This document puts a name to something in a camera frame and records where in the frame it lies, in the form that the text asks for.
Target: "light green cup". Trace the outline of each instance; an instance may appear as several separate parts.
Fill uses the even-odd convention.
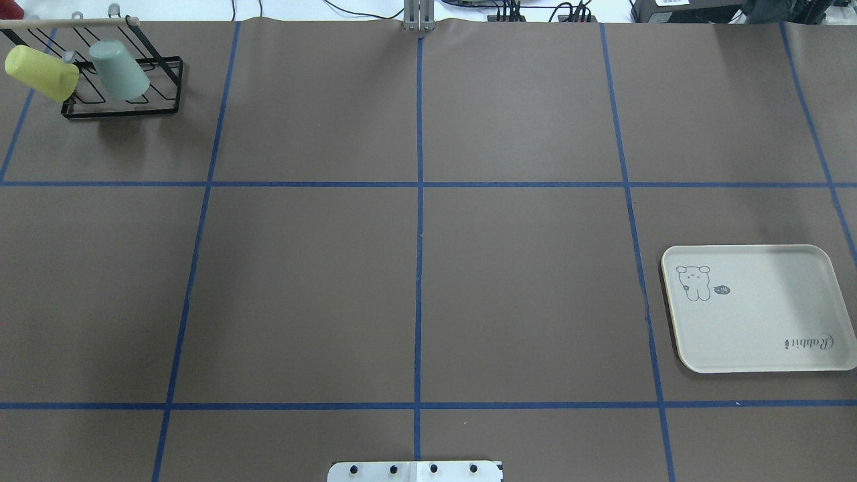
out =
[[[132,100],[149,89],[149,78],[119,40],[100,40],[89,47],[89,56],[107,94],[117,100]]]

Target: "yellow cup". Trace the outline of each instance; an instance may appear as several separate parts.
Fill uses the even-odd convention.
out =
[[[26,45],[6,56],[6,73],[56,102],[71,97],[81,79],[76,66]]]

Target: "cartoon drawing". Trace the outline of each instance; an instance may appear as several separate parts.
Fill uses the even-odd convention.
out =
[[[708,301],[711,298],[711,289],[708,273],[711,269],[707,266],[679,266],[675,269],[679,272],[681,286],[685,288],[687,299],[691,301]]]

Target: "white plate with holes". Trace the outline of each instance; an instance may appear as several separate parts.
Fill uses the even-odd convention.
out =
[[[339,462],[327,482],[503,482],[497,461]]]
[[[693,371],[857,367],[833,265],[816,246],[673,246],[661,270],[679,358]]]

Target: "black metal rack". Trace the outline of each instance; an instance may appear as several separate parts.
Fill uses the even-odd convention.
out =
[[[77,50],[67,50],[55,39],[55,33],[48,34],[43,28],[71,28],[77,37],[88,48],[91,40],[99,41],[100,37],[92,31],[95,27],[115,27],[133,48],[139,57],[137,63],[150,78],[149,90],[139,99],[112,100],[105,97],[99,90],[98,71],[93,67],[84,54]],[[126,27],[137,38],[142,48],[137,45]],[[75,14],[71,20],[42,21],[20,20],[0,21],[0,31],[16,45],[29,45],[15,30],[25,30],[44,47],[45,53],[65,58],[73,52],[73,63],[81,72],[78,88],[63,102],[60,113],[67,119],[127,117],[154,114],[173,114],[178,112],[182,99],[182,84],[184,61],[180,57],[163,57],[154,47],[149,38],[143,33],[139,19],[131,16],[121,17],[119,14],[109,14],[106,19],[84,20]]]

